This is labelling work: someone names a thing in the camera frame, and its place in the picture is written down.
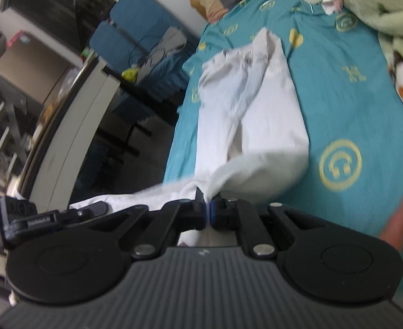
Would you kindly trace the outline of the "person's right hand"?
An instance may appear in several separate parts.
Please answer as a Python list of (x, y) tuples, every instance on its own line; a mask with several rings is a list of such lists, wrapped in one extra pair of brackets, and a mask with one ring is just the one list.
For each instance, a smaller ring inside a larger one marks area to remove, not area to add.
[(403, 250), (403, 198), (382, 230), (379, 238), (401, 252)]

